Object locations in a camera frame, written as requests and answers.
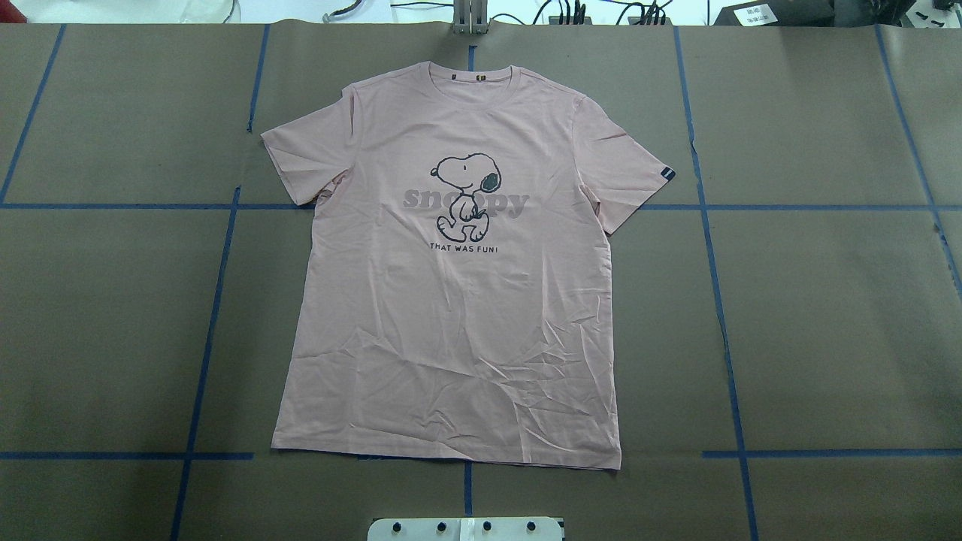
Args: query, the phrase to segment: white label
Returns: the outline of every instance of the white label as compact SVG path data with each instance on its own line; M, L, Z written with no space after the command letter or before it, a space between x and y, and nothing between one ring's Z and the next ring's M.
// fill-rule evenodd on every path
M735 10L734 13L735 16L738 17L738 22L742 23L742 26L759 26L778 20L768 4L741 8L740 10Z

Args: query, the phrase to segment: cartoon dog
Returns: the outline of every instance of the cartoon dog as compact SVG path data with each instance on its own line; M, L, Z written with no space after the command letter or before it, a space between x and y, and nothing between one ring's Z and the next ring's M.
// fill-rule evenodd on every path
M438 231L450 241L473 243L488 234L488 211L478 208L474 195L491 193L501 187L501 171L491 156L475 152L465 158L448 157L431 169L431 176L461 191L451 201L448 216L438 216Z

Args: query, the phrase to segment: t-shirt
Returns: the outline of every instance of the t-shirt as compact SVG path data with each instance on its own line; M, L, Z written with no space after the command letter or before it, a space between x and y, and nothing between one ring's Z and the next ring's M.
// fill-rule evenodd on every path
M516 66L415 64L262 137L317 201L274 448L620 467L606 233L670 168Z

